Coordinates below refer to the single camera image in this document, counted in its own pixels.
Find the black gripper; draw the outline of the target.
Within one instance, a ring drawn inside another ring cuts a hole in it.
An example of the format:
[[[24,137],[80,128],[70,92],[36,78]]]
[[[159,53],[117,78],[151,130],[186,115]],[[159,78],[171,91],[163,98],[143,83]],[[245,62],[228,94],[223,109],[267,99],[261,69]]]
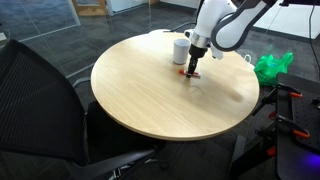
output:
[[[198,59],[202,58],[206,52],[207,52],[206,48],[198,48],[194,45],[190,46],[189,54],[191,58],[190,58],[187,73],[186,73],[187,78],[190,78],[194,74],[197,67]]]

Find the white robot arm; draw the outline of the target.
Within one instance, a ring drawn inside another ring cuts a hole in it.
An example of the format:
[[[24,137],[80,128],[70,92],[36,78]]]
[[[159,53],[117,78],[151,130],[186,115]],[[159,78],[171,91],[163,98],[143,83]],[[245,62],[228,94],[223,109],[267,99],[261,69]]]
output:
[[[251,27],[274,4],[275,0],[245,0],[236,7],[231,0],[202,0],[195,27],[185,31],[191,43],[186,76],[193,75],[208,49],[221,60],[224,52],[239,48]]]

